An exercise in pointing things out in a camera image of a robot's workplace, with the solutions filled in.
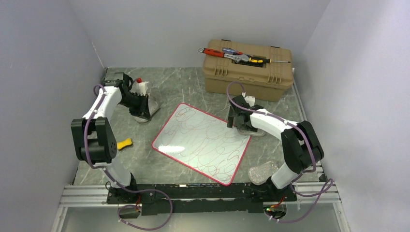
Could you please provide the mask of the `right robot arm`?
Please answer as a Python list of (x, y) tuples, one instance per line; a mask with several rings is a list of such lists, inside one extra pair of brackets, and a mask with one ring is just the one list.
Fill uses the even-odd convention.
[(312, 124), (306, 120), (293, 122), (279, 117), (260, 105), (250, 105), (243, 95), (228, 99), (231, 105), (227, 127), (243, 131), (262, 130), (281, 141), (284, 164), (270, 178), (266, 194), (279, 200), (288, 187), (304, 171), (314, 171), (324, 151)]

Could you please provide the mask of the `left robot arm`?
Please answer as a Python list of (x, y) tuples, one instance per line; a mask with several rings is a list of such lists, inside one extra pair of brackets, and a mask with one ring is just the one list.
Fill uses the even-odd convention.
[(95, 102), (82, 118), (71, 122), (71, 131), (77, 158), (101, 170), (113, 188), (121, 189), (120, 197), (132, 203), (138, 199), (139, 189), (132, 173), (116, 159), (118, 146), (110, 119), (117, 105), (122, 105), (132, 116), (151, 120), (150, 82), (133, 80), (124, 72), (115, 73), (115, 77), (94, 86)]

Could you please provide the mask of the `red framed whiteboard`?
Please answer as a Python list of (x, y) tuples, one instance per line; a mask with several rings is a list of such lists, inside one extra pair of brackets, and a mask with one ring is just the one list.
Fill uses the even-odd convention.
[(223, 185), (232, 184), (250, 143), (227, 122), (180, 103), (151, 143), (153, 150)]

